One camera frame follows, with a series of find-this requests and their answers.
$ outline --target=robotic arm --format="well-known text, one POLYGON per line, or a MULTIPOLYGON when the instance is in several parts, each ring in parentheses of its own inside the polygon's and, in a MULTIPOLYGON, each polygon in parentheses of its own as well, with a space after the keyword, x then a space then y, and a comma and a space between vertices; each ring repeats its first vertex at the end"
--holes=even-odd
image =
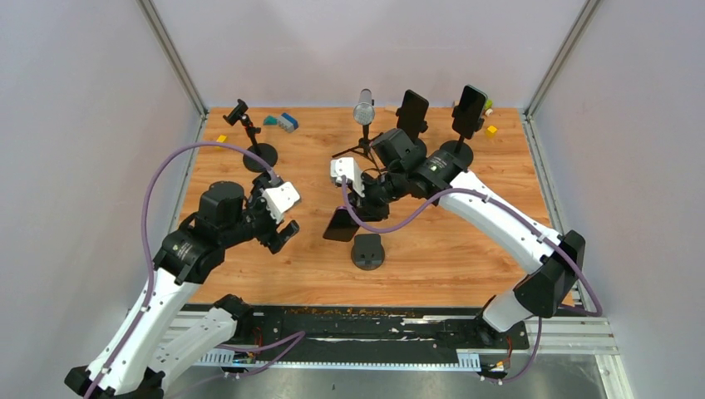
POLYGON ((513 288, 491 298, 476 318, 475 333, 485 344, 489 345, 498 334, 532 315, 542 318, 555 315, 577 277, 547 242, 559 243, 582 268, 585 245, 582 236, 574 231, 561 236, 521 213, 487 188, 452 153, 437 150, 426 158, 402 130, 392 129, 380 135, 372 142, 372 148, 386 167, 376 178, 360 172, 352 158, 331 161, 331 180, 340 185, 345 176, 352 189, 348 200, 361 220, 386 219, 388 205, 405 195, 428 200, 447 189, 473 190, 477 196, 451 193, 434 204, 475 225, 527 272, 513 288), (517 217, 540 232, 538 237, 517 217))
POLYGON ((271 181, 266 173, 253 181, 249 197, 234 182, 212 184, 201 195, 198 211, 164 238, 154 257, 156 282, 150 305, 141 306, 147 294, 145 286, 106 349, 87 367, 73 368, 65 383, 82 396, 92 384, 91 398, 161 398, 203 353, 248 331, 243 324, 250 319, 252 308, 228 295, 215 303, 202 323, 158 348, 176 314, 210 272, 223 263, 226 249, 251 239, 257 239, 272 254, 282 249, 298 232, 298 224, 292 221, 280 231, 278 227, 283 214, 300 199, 291 183, 271 181), (139 313, 141 320, 131 329, 139 313), (125 335, 129 337, 125 346, 117 347, 125 335), (114 351, 119 351, 117 357, 110 369, 104 370, 114 351))

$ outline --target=cable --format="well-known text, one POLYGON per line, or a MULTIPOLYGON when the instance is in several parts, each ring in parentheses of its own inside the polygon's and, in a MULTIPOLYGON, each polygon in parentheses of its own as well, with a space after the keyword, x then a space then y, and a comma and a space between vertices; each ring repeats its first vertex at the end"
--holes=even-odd
MULTIPOLYGON (((410 224, 412 220, 414 220, 425 208, 427 208, 430 204, 433 204, 434 201, 440 199, 444 195, 452 194, 452 193, 461 193, 461 194, 467 194, 467 195, 472 195, 474 197, 480 198, 481 200, 484 200, 485 202, 488 202, 490 204, 493 204, 494 206, 499 207, 500 209, 504 210, 507 214, 512 216, 514 219, 519 221, 521 224, 523 224, 533 235, 536 237, 541 237, 542 233, 534 227, 531 223, 529 223, 528 220, 524 219, 521 217, 519 213, 517 213, 515 210, 513 210, 509 205, 504 204, 503 202, 500 202, 497 199, 491 198, 489 195, 484 195, 480 193, 479 191, 476 190, 471 190, 471 189, 460 189, 460 188, 451 188, 447 190, 440 191, 438 193, 435 193, 431 198, 427 199, 426 202, 424 202, 421 206, 418 207, 417 210, 413 211, 409 217, 404 219, 401 223, 392 226, 392 227, 387 227, 387 228, 376 228, 373 227, 365 222, 363 222, 356 214, 355 214, 355 209, 353 209, 353 206, 350 205, 350 200, 348 199, 348 178, 347 176, 343 175, 342 177, 342 185, 341 185, 341 190, 343 192, 343 203, 345 204, 345 209, 348 210, 348 213, 350 214, 350 217, 355 220, 355 223, 357 223, 360 227, 371 231, 373 233, 377 234, 386 234, 386 233, 391 233, 392 231, 397 231, 401 229, 402 227, 406 226, 407 224, 410 224)), ((576 308, 574 306, 568 306, 568 305, 560 305, 561 308, 568 309, 570 311, 573 311, 575 313, 580 313, 586 316, 595 316, 595 317, 600 317, 602 316, 602 304, 599 302, 597 299, 597 296, 593 290, 593 288, 590 286, 588 283, 587 278, 583 275, 583 272, 580 270, 578 265, 575 263, 575 261, 568 256, 568 254, 558 246, 558 244, 554 243, 550 239, 544 239, 544 242, 548 246, 550 246, 573 270, 575 273, 575 276, 577 276, 578 280, 583 284, 585 287, 585 290, 588 292, 588 295, 590 298, 593 300, 594 306, 595 306, 595 311, 590 312, 585 309, 581 308, 576 308)), ((490 380, 494 380, 498 383, 502 382, 512 382, 515 381, 517 378, 521 377, 524 375, 524 373, 529 369, 531 364, 534 362, 536 359, 536 353, 539 351, 539 342, 541 340, 541 326, 542 326, 542 319, 539 318, 539 328, 538 331, 536 332, 536 344, 534 345, 534 350, 531 353, 531 357, 529 358, 529 361, 524 365, 524 368, 521 369, 520 372, 516 373, 513 377, 509 378, 504 378, 503 380, 494 380, 492 378, 489 378, 490 380)))
MULTIPOLYGON (((266 351, 267 349, 271 349, 271 348, 273 348, 273 347, 278 347, 279 345, 282 345, 282 344, 284 344, 284 343, 286 343, 286 342, 288 342, 288 341, 291 341, 292 339, 294 340, 294 341, 291 342, 291 343, 286 347, 286 349, 284 349, 279 355, 275 356, 274 359, 270 360, 269 362, 267 362, 266 364, 264 364, 262 367, 260 367, 260 368, 258 368, 258 369, 255 369, 255 370, 253 370, 253 371, 251 371, 251 372, 238 372, 238 373, 235 373, 235 379, 240 379, 241 377, 251 377, 251 376, 260 374, 261 372, 263 372, 263 371, 267 370, 268 368, 272 367, 276 362, 278 362, 279 360, 281 360, 282 357, 284 357, 287 353, 289 353, 289 352, 293 349, 293 347, 295 347, 296 344, 299 343, 299 341, 301 341, 301 340, 303 339, 303 336, 304 336, 304 335, 306 335, 306 333, 303 332, 303 331, 295 332, 294 334, 289 335, 288 337, 286 337, 285 339, 283 339, 283 340, 281 340, 281 341, 278 341, 278 342, 275 342, 275 343, 271 343, 271 344, 269 344, 269 345, 267 345, 267 346, 264 346, 264 347, 259 347, 257 352, 262 352, 262 351, 266 351)), ((229 349, 229 350, 235 351, 235 352, 252 352, 252 348, 227 347, 227 346, 225 346, 225 345, 219 345, 219 346, 217 346, 217 347, 218 347, 218 348, 221 348, 221 349, 229 349)), ((181 397, 181 396, 183 396, 184 394, 186 394, 187 392, 193 391, 196 387, 200 387, 201 385, 207 384, 208 382, 212 382, 212 381, 219 380, 219 379, 222 379, 222 378, 228 378, 228 377, 230 377, 231 375, 232 375, 232 373, 226 372, 225 374, 219 374, 219 375, 217 375, 217 376, 212 376, 212 377, 204 378, 203 380, 201 380, 201 381, 195 383, 194 385, 192 385, 192 386, 190 386, 190 387, 184 389, 183 391, 180 391, 180 392, 177 392, 177 393, 174 394, 174 395, 169 395, 169 396, 165 397, 165 399, 174 399, 174 398, 176 398, 176 397, 181 397)))
MULTIPOLYGON (((242 147, 238 147, 236 145, 231 145, 231 144, 221 144, 221 143, 214 143, 214 142, 193 143, 193 144, 184 145, 184 146, 176 149, 169 156, 167 156, 166 159, 161 163, 161 165, 159 165, 156 172, 152 175, 150 183, 147 185, 147 191, 145 192, 145 198, 142 201, 142 216, 141 216, 142 248, 145 251, 145 260, 146 260, 146 266, 147 266, 147 290, 146 290, 147 292, 145 294, 145 298, 142 300, 142 304, 140 305, 140 308, 142 308, 142 309, 149 308, 150 301, 152 299, 152 293, 154 292, 154 287, 155 287, 154 263, 152 262, 152 254, 150 251, 150 245, 149 245, 149 241, 147 240, 147 210, 150 207, 150 198, 152 195, 152 190, 154 189, 154 187, 156 185, 156 181, 157 181, 157 179, 159 179, 161 172, 164 171, 166 166, 172 160, 174 160, 174 158, 176 158, 178 155, 180 155, 188 150, 193 150, 194 148, 197 148, 197 147, 221 147, 221 148, 227 148, 229 150, 237 151, 242 155, 247 155, 248 157, 255 160, 258 164, 262 165, 262 167, 264 167, 264 169, 267 171, 267 173, 272 178, 272 180, 276 180, 278 178, 278 176, 274 173, 272 166, 270 166, 265 160, 263 160, 262 158, 257 156, 254 152, 248 151, 242 147)), ((106 372, 108 370, 110 370, 112 363, 115 361, 117 356, 120 354, 120 351, 127 343, 127 340, 130 339, 130 337, 132 336, 132 333, 137 328, 137 324, 140 323, 140 320, 142 319, 144 314, 145 314, 144 312, 138 312, 135 315, 135 318, 132 319, 132 323, 130 323, 130 325, 127 327, 125 334, 122 336, 120 341, 118 341, 118 343, 115 345, 115 349, 113 349, 112 353, 110 354, 110 356, 108 356, 105 363, 103 363, 103 366, 101 367, 101 370, 96 375, 96 378, 93 379, 93 382, 91 382, 91 385, 88 386, 88 389, 86 390, 86 394, 83 395, 84 399, 89 399, 91 397, 91 394, 93 393, 93 391, 95 391, 98 384, 101 383, 103 376, 106 374, 106 372)))

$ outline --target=wooden tabletop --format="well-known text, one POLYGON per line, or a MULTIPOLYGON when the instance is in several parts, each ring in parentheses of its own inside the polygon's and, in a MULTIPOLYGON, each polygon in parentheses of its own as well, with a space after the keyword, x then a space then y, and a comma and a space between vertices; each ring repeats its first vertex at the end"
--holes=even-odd
MULTIPOLYGON (((230 126, 222 115, 230 109, 214 108, 204 140, 228 136, 228 143, 248 146, 240 125, 230 126)), ((263 126, 260 142, 274 145, 279 162, 274 169, 291 181, 302 202, 287 215, 301 231, 276 255, 255 241, 238 245, 226 254, 191 302, 211 303, 227 293, 249 303, 330 305, 482 306, 492 295, 512 287, 524 277, 514 259, 471 224, 443 209, 430 207, 404 229, 382 236, 387 258, 374 271, 362 271, 350 260, 353 243, 322 238, 333 210, 342 204, 340 189, 331 184, 329 162, 333 153, 357 144, 362 128, 351 108, 254 108, 248 114, 261 126, 267 115, 288 112, 300 127, 287 133, 263 126)), ((421 135, 432 153, 446 140, 455 140, 451 109, 432 108, 429 129, 421 135)), ((396 125, 393 113, 377 108, 371 135, 396 125)), ((471 165, 477 176, 498 195, 537 221, 549 219, 535 176, 519 114, 497 109, 486 122, 496 126, 496 137, 480 131, 469 142, 475 151, 471 165)), ((361 167, 371 163, 357 158, 361 167)), ((229 150, 200 150, 181 217, 197 210, 198 200, 218 180, 240 183, 249 192, 254 173, 242 165, 242 156, 229 150)), ((421 204, 404 198, 391 205, 390 226, 405 219, 421 204)))

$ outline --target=black tripod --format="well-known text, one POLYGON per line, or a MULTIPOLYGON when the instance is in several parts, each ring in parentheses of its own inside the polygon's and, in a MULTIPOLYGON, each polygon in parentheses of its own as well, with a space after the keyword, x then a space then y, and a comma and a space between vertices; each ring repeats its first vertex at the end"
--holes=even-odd
POLYGON ((375 169, 378 169, 377 162, 375 161, 374 156, 372 156, 370 143, 372 143, 372 140, 370 140, 370 125, 362 125, 362 138, 357 141, 357 145, 350 147, 347 150, 340 151, 337 154, 333 154, 331 158, 338 158, 340 155, 352 152, 353 154, 363 156, 366 160, 370 160, 375 165, 375 169))
MULTIPOLYGON (((223 115, 223 119, 225 119, 231 126, 234 126, 235 123, 240 121, 244 126, 244 132, 247 134, 249 141, 252 143, 247 150, 254 152, 257 156, 267 162, 269 166, 276 165, 277 160, 279 159, 277 149, 267 143, 257 142, 257 138, 255 136, 262 131, 262 128, 254 127, 254 123, 252 123, 249 116, 245 114, 247 110, 247 104, 238 99, 238 105, 229 113, 229 115, 223 115)), ((244 167, 251 172, 264 172, 264 167, 247 155, 243 155, 243 164, 244 167)))

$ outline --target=phone stand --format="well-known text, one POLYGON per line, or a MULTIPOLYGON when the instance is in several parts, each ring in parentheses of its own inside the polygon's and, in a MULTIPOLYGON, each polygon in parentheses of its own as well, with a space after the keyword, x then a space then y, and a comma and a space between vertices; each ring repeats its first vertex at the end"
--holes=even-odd
POLYGON ((358 234, 350 253, 352 262, 362 270, 374 270, 384 262, 382 236, 379 234, 358 234))

